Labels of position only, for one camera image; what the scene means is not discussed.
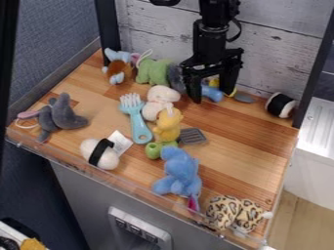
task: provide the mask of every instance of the blue plush toy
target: blue plush toy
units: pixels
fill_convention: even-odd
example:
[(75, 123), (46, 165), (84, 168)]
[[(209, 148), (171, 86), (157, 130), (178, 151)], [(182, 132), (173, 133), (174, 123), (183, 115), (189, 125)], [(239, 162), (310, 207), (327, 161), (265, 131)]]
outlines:
[(161, 158), (166, 160), (166, 177), (153, 185), (157, 194), (175, 193), (189, 198), (188, 207), (199, 211), (198, 196), (202, 181), (198, 177), (198, 160), (184, 150), (166, 146), (161, 150)]

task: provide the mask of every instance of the white card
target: white card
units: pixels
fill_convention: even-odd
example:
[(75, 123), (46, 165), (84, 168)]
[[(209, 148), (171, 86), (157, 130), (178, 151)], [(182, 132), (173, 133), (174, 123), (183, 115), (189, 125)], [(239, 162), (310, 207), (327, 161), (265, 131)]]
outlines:
[(133, 144), (130, 139), (127, 139), (118, 130), (113, 132), (111, 136), (108, 137), (108, 140), (115, 143), (113, 150), (118, 156), (121, 156)]

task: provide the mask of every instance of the leopard print plush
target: leopard print plush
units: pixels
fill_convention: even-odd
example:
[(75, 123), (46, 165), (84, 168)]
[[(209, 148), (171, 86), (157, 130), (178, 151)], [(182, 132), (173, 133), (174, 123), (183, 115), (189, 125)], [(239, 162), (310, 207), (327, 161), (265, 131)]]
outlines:
[(206, 210), (206, 223), (208, 227), (223, 231), (228, 227), (241, 233), (248, 233), (271, 213), (264, 211), (259, 204), (249, 199), (238, 199), (223, 195), (210, 200)]

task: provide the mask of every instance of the white plush toy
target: white plush toy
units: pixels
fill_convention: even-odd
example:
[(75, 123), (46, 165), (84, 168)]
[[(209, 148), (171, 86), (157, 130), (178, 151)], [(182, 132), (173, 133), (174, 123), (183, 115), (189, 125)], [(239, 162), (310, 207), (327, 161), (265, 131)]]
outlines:
[[(88, 162), (91, 163), (92, 153), (100, 142), (101, 141), (96, 139), (87, 139), (81, 143), (80, 145), (81, 154)], [(112, 147), (107, 146), (104, 148), (103, 151), (100, 152), (102, 152), (102, 155), (96, 155), (97, 158), (95, 159), (97, 162), (96, 164), (97, 167), (106, 170), (112, 170), (118, 166), (119, 157), (117, 153), (112, 149)]]
[(147, 103), (143, 108), (143, 117), (147, 121), (156, 121), (158, 113), (169, 104), (179, 101), (179, 92), (166, 86), (157, 85), (147, 93)]

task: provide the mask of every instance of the toy brush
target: toy brush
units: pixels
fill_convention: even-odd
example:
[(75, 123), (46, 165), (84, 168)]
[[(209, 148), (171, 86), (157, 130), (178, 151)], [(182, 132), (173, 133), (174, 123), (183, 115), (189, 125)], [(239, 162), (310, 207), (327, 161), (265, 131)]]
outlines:
[(135, 93), (126, 94), (120, 97), (120, 101), (119, 109), (123, 113), (130, 114), (134, 142), (138, 145), (149, 143), (153, 138), (153, 134), (142, 118), (141, 110), (145, 103), (141, 100), (140, 95)]

